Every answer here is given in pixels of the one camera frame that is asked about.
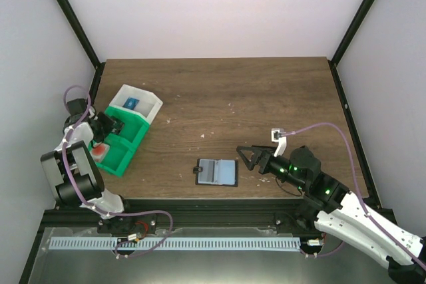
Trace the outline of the black leather card holder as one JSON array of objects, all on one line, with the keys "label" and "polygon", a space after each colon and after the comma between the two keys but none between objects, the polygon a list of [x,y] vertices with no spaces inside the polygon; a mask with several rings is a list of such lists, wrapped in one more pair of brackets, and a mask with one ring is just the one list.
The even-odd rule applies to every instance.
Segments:
[{"label": "black leather card holder", "polygon": [[199,158],[192,172],[195,175],[196,185],[223,187],[238,186],[237,160]]}]

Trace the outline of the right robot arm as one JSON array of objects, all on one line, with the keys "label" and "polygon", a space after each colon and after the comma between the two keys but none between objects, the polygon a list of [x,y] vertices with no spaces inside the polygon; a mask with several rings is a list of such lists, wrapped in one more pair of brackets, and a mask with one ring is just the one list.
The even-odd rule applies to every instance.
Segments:
[{"label": "right robot arm", "polygon": [[303,193],[296,225],[302,232],[315,228],[364,252],[396,283],[425,282],[425,238],[409,233],[367,206],[357,194],[323,172],[321,162],[306,146],[289,158],[275,156],[269,147],[236,149],[247,169],[272,174]]}]

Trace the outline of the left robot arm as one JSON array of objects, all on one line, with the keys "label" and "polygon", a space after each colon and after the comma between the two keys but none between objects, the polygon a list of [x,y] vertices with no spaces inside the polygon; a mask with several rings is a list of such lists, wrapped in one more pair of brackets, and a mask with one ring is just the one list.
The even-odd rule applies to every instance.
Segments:
[{"label": "left robot arm", "polygon": [[136,217],[125,210],[120,195],[108,191],[96,161],[104,160],[106,150],[98,156],[90,147],[100,150],[110,133],[119,132],[123,122],[97,112],[89,100],[77,98],[65,103],[69,117],[65,120],[63,139],[53,150],[41,156],[41,165],[58,204],[86,208],[103,219],[112,218],[113,226],[121,233],[131,232]]}]

